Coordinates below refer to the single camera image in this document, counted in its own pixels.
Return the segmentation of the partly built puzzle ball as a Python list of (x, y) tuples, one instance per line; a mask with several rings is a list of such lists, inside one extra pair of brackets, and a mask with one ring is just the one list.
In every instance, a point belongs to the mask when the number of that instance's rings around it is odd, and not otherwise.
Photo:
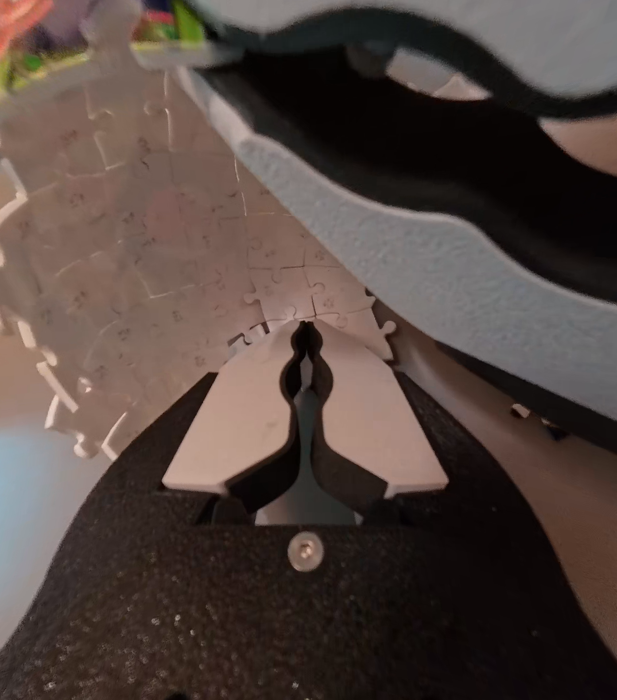
[(81, 458), (289, 320), (393, 360), (395, 324), (183, 91), (231, 59), (188, 1), (0, 1), (0, 335), (43, 356)]

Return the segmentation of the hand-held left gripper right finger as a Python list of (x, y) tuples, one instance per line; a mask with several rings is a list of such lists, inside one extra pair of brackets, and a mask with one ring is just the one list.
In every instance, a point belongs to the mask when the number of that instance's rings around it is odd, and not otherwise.
[(308, 354), (318, 398), (311, 467), (325, 492), (367, 515), (396, 496), (446, 488), (449, 478), (384, 360), (327, 323), (308, 325)]

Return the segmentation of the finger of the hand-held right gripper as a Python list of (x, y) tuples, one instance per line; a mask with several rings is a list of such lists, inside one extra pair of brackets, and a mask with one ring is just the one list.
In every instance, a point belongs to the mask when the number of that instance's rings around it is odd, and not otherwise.
[(534, 116), (617, 113), (617, 1), (193, 1), (227, 43), (297, 55), (408, 49)]
[(343, 50), (178, 70), (234, 154), (440, 342), (617, 409), (617, 177), (496, 102), (366, 78)]

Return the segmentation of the person's right hand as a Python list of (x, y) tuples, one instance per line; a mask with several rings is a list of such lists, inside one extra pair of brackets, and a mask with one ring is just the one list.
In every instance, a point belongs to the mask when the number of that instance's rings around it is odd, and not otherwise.
[(540, 118), (538, 124), (559, 148), (577, 162), (617, 177), (617, 118)]

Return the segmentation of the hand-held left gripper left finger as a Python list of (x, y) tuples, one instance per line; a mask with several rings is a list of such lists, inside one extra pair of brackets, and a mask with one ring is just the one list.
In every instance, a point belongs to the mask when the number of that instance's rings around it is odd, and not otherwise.
[(293, 320), (222, 366), (163, 477), (167, 489), (235, 498), (257, 512), (293, 485), (308, 331)]

